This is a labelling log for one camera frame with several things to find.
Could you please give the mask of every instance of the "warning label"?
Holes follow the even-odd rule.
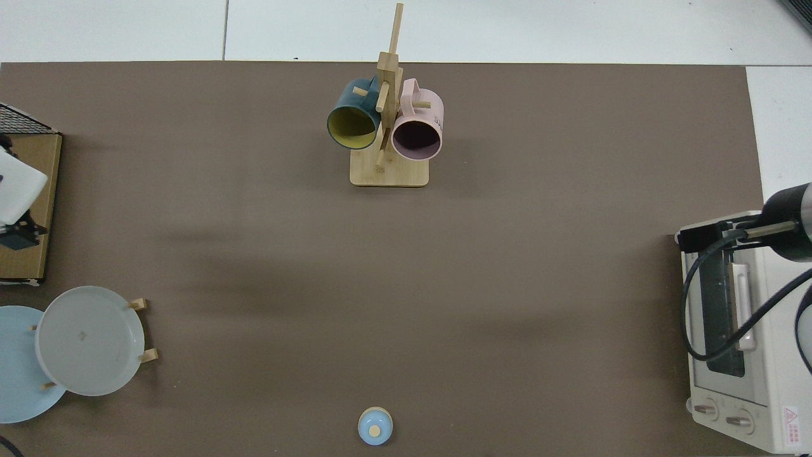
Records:
[[[801,445],[801,419],[798,417],[798,408],[784,407],[784,438],[787,446]]]

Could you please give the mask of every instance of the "mug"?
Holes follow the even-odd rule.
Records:
[[[443,100],[417,80],[404,81],[400,116],[392,127],[392,146],[410,160],[428,160],[443,147]]]
[[[378,102],[378,77],[350,81],[341,92],[335,108],[327,116],[327,132],[341,146],[364,149],[375,141],[381,113]]]

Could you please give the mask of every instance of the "light blue plate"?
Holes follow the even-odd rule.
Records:
[[[380,446],[392,436],[392,416],[381,407],[371,407],[358,420],[358,435],[366,444]]]
[[[34,339],[42,311],[29,307],[0,307],[0,424],[14,424],[39,416],[65,393],[50,382],[37,362]]]

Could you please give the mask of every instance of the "oven window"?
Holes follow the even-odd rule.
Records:
[[[725,268],[729,262],[732,262],[732,254],[726,251],[708,259],[699,268],[705,352],[722,346],[736,331],[733,327],[733,305]],[[745,375],[745,356],[736,347],[706,363],[712,372],[738,377]]]

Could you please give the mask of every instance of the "white floor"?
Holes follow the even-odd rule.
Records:
[[[765,197],[812,181],[812,33],[777,0],[404,3],[404,62],[747,66]],[[394,9],[392,0],[0,0],[0,62],[373,62]]]

